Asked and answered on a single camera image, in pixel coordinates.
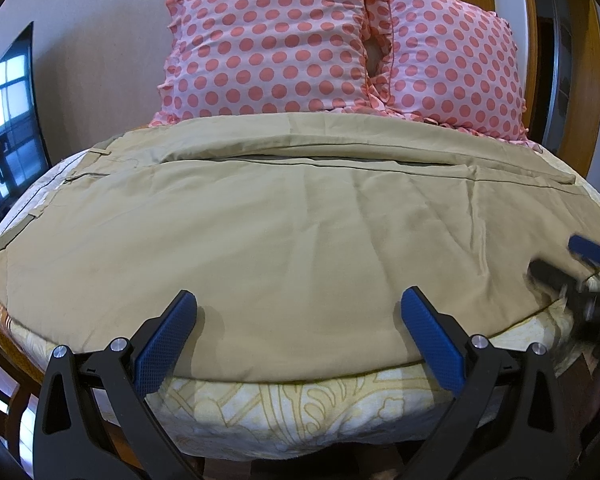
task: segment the pillow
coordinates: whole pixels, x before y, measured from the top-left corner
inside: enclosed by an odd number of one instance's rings
[[[370,1],[384,54],[372,83],[388,113],[536,146],[506,20],[459,0]]]
[[[152,125],[369,107],[364,0],[167,0],[173,51]]]

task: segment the beige comforter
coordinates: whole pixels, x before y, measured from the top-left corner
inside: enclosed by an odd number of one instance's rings
[[[469,333],[546,306],[536,254],[580,274],[600,209],[525,148],[330,114],[129,132],[0,237],[0,302],[74,351],[131,336],[181,288],[201,320],[177,376],[331,378],[412,362],[396,316],[417,284]]]

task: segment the mattress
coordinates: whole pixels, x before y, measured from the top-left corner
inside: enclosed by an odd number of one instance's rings
[[[78,153],[52,168],[14,205],[0,234],[57,188],[84,155]],[[574,173],[546,150],[555,168]],[[600,195],[579,176],[600,206]],[[525,349],[539,341],[554,349],[557,373],[584,350],[569,339],[571,316],[557,302],[492,338],[496,346]],[[55,344],[11,319],[0,305],[0,329],[41,370]],[[115,416],[104,394],[104,417]],[[423,364],[346,378],[307,383],[219,383],[167,378],[147,402],[178,448],[187,454],[228,460],[291,458],[336,442],[388,444],[425,438],[450,400]],[[497,398],[485,420],[494,416]]]

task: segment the bed sheet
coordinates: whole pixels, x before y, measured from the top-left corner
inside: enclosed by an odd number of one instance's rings
[[[64,176],[84,152],[41,177],[0,224],[0,233],[17,223]],[[544,150],[552,166],[574,173]],[[600,206],[600,195],[581,177]],[[566,370],[587,349],[569,339],[571,316],[557,302],[493,337],[494,345],[525,349],[540,341],[554,348],[556,371]],[[8,316],[0,304],[0,328],[40,369],[55,343],[46,341]],[[104,394],[96,391],[104,417],[115,422]],[[335,442],[388,444],[425,438],[451,396],[422,364],[314,383],[216,383],[167,378],[147,402],[178,448],[187,454],[228,460],[291,458]],[[495,414],[498,399],[484,420]]]

